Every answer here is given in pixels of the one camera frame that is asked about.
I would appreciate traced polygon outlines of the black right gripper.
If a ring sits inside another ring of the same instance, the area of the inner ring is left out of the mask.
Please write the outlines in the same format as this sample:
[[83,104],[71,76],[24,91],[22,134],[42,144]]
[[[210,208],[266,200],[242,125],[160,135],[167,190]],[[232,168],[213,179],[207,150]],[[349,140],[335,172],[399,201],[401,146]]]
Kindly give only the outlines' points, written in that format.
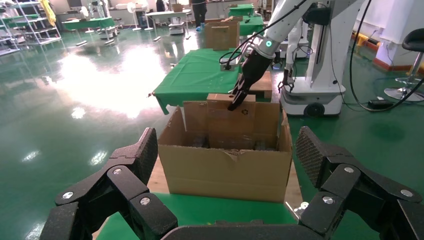
[[242,65],[242,75],[239,75],[234,88],[232,102],[228,106],[229,111],[238,108],[249,93],[250,87],[264,75],[270,66],[272,58],[262,56],[256,50],[253,50]]

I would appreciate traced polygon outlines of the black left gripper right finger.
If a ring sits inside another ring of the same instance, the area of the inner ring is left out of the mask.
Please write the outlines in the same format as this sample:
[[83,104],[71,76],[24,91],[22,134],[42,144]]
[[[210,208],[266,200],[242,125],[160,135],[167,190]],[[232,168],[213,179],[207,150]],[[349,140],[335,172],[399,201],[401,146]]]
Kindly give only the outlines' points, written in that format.
[[297,159],[317,193],[299,224],[329,240],[346,212],[358,216],[382,240],[424,237],[422,197],[362,165],[346,148],[321,141],[304,126],[295,143]]

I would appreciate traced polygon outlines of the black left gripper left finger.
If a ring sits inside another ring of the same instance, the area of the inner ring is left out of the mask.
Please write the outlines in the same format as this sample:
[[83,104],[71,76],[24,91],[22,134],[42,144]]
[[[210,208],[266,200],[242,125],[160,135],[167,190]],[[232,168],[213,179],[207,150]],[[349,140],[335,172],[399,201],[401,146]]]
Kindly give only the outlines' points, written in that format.
[[148,188],[157,157],[157,133],[148,127],[135,144],[116,149],[100,170],[56,196],[40,238],[90,240],[115,213],[140,240],[163,238],[178,220]]

